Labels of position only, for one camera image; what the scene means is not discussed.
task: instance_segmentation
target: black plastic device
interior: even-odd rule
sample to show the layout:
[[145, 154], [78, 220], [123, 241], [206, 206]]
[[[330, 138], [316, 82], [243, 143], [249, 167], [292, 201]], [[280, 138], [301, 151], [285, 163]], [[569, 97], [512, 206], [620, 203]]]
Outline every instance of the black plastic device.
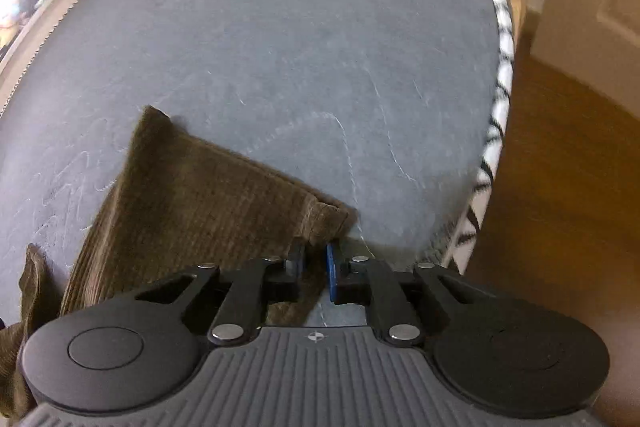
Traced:
[[45, 325], [22, 352], [40, 404], [23, 425], [602, 425], [588, 407], [609, 355], [575, 319], [334, 243], [332, 301], [366, 307], [367, 326], [265, 326], [304, 261], [296, 243], [202, 264]]

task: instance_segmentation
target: round black pad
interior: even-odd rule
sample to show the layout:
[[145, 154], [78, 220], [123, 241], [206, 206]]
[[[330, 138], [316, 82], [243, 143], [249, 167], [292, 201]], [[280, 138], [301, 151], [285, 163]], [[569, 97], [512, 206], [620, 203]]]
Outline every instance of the round black pad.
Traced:
[[434, 344], [441, 375], [485, 409], [546, 418], [585, 407], [609, 372], [590, 328], [516, 299], [486, 299], [454, 315]]
[[116, 369], [133, 362], [142, 352], [142, 337], [125, 328], [83, 331], [69, 344], [71, 359], [87, 369]]
[[115, 298], [37, 330], [22, 371], [38, 401], [115, 412], [170, 394], [199, 358], [196, 338], [167, 306]]

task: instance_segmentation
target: scratch mark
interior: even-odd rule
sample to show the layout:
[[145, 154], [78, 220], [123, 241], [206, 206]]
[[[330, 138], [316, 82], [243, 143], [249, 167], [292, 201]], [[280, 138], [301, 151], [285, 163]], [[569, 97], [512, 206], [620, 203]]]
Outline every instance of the scratch mark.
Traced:
[[27, 203], [30, 203], [31, 198], [27, 198], [25, 201], [23, 201], [22, 203], [20, 203], [20, 205], [18, 206], [18, 210], [16, 210], [14, 212], [14, 215], [12, 216], [12, 220], [15, 219], [15, 217], [21, 213], [21, 211], [24, 210], [25, 206]]
[[320, 318], [322, 319], [322, 324], [324, 324], [325, 328], [329, 326], [326, 323], [326, 318], [324, 318], [324, 312], [322, 311], [322, 302], [318, 302], [318, 311], [320, 312]]
[[[338, 118], [333, 113], [330, 113], [330, 112], [317, 113], [317, 112], [313, 111], [309, 116], [307, 116], [305, 118], [300, 118], [298, 120], [291, 121], [291, 122], [289, 122], [289, 123], [287, 123], [285, 125], [281, 125], [280, 127], [276, 128], [276, 130], [274, 131], [274, 133], [271, 134], [271, 136], [267, 137], [265, 140], [260, 140], [259, 139], [254, 144], [254, 146], [249, 147], [247, 149], [244, 149], [244, 151], [242, 151], [241, 154], [244, 155], [244, 156], [249, 156], [255, 150], [259, 149], [263, 145], [267, 145], [268, 143], [272, 142], [273, 140], [275, 140], [277, 137], [283, 135], [284, 133], [295, 129], [300, 124], [305, 123], [305, 121], [315, 120], [317, 118], [332, 118], [340, 126], [340, 129], [342, 131], [342, 144], [344, 145], [344, 152], [345, 152], [345, 154], [347, 156], [347, 163], [349, 165], [349, 178], [351, 179], [351, 192], [352, 192], [353, 202], [354, 202], [354, 204], [355, 204], [355, 206], [357, 208], [358, 207], [358, 194], [357, 194], [355, 175], [353, 173], [353, 163], [351, 162], [351, 154], [350, 154], [349, 144], [347, 143], [347, 133], [345, 132], [344, 127], [342, 126], [342, 123], [340, 122], [340, 120], [338, 120]], [[370, 253], [371, 257], [373, 259], [375, 259], [376, 256], [373, 254], [373, 252], [369, 248], [369, 245], [367, 244], [367, 241], [364, 239], [364, 232], [362, 231], [362, 225], [360, 223], [360, 220], [356, 221], [356, 228], [358, 229], [358, 233], [360, 235], [360, 239], [362, 240], [363, 245], [365, 246], [367, 251]]]
[[65, 174], [67, 169], [70, 169], [74, 163], [76, 162], [76, 160], [78, 160], [78, 158], [80, 158], [81, 156], [84, 155], [84, 170], [87, 170], [89, 168], [89, 164], [90, 164], [90, 158], [89, 158], [89, 151], [82, 151], [79, 152], [78, 154], [76, 154], [73, 158], [71, 158], [71, 160], [69, 160], [69, 163], [66, 164], [65, 168], [61, 169], [58, 174], [56, 174], [53, 179], [52, 179], [52, 183], [55, 183], [57, 181], [59, 181], [60, 178], [62, 178], [63, 174]]
[[35, 232], [33, 232], [33, 237], [40, 233], [40, 230], [44, 229], [50, 221], [57, 221], [58, 216], [50, 216], [42, 225], [40, 225]]
[[[162, 102], [164, 102], [164, 100], [167, 100], [168, 98], [171, 98], [176, 92], [179, 92], [179, 91], [183, 90], [184, 86], [186, 86], [189, 81], [190, 81], [190, 78], [188, 76], [185, 77], [180, 83], [177, 84], [177, 86], [174, 86], [174, 89], [169, 90], [164, 95], [162, 95], [160, 98], [156, 98], [151, 103], [151, 105], [158, 107], [158, 105], [160, 105]], [[140, 112], [142, 112], [143, 109], [144, 109], [144, 107], [141, 106], [141, 105], [137, 105], [136, 107], [138, 108], [138, 110]]]
[[418, 89], [418, 84], [415, 83], [415, 79], [414, 79], [414, 86], [415, 86], [415, 92], [418, 93], [420, 100], [424, 100], [424, 98], [422, 97], [422, 94], [420, 93], [420, 89]]
[[[82, 198], [82, 186], [80, 185], [80, 199]], [[68, 222], [69, 222], [69, 214], [71, 213], [71, 204], [72, 204], [72, 198], [74, 196], [74, 190], [71, 189], [68, 198], [66, 200], [66, 212], [64, 214], [64, 221], [62, 222], [62, 250], [65, 250], [66, 247], [66, 231], [68, 230]]]
[[382, 121], [385, 123], [386, 138], [388, 140], [389, 152], [391, 153], [391, 158], [393, 158], [394, 163], [398, 166], [398, 168], [400, 169], [400, 172], [402, 172], [402, 175], [405, 178], [407, 178], [408, 180], [411, 180], [412, 182], [414, 182], [419, 187], [420, 185], [418, 183], [418, 180], [416, 180], [415, 178], [412, 178], [409, 174], [404, 172], [404, 169], [402, 169], [402, 166], [398, 163], [398, 159], [396, 158], [396, 152], [394, 151], [394, 146], [391, 143], [391, 132], [389, 131], [389, 125], [386, 122], [385, 108], [382, 105], [382, 97], [380, 97], [380, 92], [378, 91], [378, 86], [373, 81], [373, 76], [372, 76], [371, 72], [369, 71], [369, 68], [367, 68], [366, 66], [363, 66], [363, 68], [364, 68], [365, 71], [367, 71], [367, 74], [369, 75], [369, 80], [370, 80], [371, 84], [373, 85], [373, 89], [376, 91], [376, 96], [378, 97], [378, 107], [380, 108], [380, 112], [382, 113]]
[[[347, 163], [349, 165], [349, 177], [351, 178], [351, 190], [353, 192], [353, 201], [357, 208], [358, 207], [358, 191], [356, 187], [355, 175], [353, 174], [353, 164], [351, 163], [351, 155], [349, 154], [349, 144], [347, 143], [347, 133], [345, 132], [344, 127], [342, 126], [342, 123], [340, 122], [340, 120], [338, 120], [338, 117], [336, 117], [333, 113], [323, 112], [321, 114], [324, 117], [333, 118], [335, 121], [337, 121], [338, 125], [340, 126], [340, 129], [342, 130], [342, 143], [344, 144], [344, 153], [347, 156]], [[367, 245], [367, 241], [365, 241], [364, 239], [364, 232], [362, 231], [362, 225], [359, 219], [356, 221], [356, 227], [358, 229], [358, 233], [360, 234], [360, 239], [362, 240], [363, 245], [365, 246], [367, 251], [371, 254], [372, 258], [375, 259], [376, 256], [373, 254], [373, 252], [369, 248], [369, 245]]]

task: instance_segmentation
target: brown corduroy fabric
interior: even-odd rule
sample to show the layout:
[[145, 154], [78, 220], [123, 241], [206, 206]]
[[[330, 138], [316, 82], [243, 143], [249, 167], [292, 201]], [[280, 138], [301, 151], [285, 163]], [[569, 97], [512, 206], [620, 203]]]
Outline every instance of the brown corduroy fabric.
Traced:
[[17, 368], [20, 347], [31, 333], [56, 317], [60, 302], [47, 288], [47, 265], [35, 245], [29, 245], [20, 277], [20, 322], [0, 331], [0, 414], [10, 425], [27, 414], [35, 401]]
[[[224, 270], [252, 257], [284, 257], [295, 237], [318, 251], [345, 232], [353, 217], [339, 201], [189, 136], [162, 112], [147, 107], [125, 167], [78, 255], [60, 314], [197, 263], [215, 263]], [[303, 287], [303, 302], [272, 307], [272, 323], [302, 322], [322, 287], [321, 265], [319, 255], [312, 259], [315, 269]], [[22, 299], [23, 306], [33, 301], [37, 307], [37, 286], [23, 288]], [[15, 329], [7, 334], [0, 331], [0, 413], [20, 417], [33, 402], [24, 380], [16, 375], [15, 360], [33, 328], [25, 320], [11, 328]], [[13, 375], [18, 384], [11, 389], [7, 378]]]

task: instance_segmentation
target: metal rivet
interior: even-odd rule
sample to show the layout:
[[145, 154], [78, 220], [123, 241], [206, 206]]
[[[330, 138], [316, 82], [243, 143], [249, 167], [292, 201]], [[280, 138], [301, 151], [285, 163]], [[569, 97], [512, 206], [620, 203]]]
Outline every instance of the metal rivet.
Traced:
[[389, 336], [396, 341], [412, 341], [420, 336], [420, 330], [411, 324], [396, 324], [389, 328]]
[[219, 324], [211, 330], [211, 336], [219, 341], [234, 341], [244, 334], [242, 326], [237, 324]]

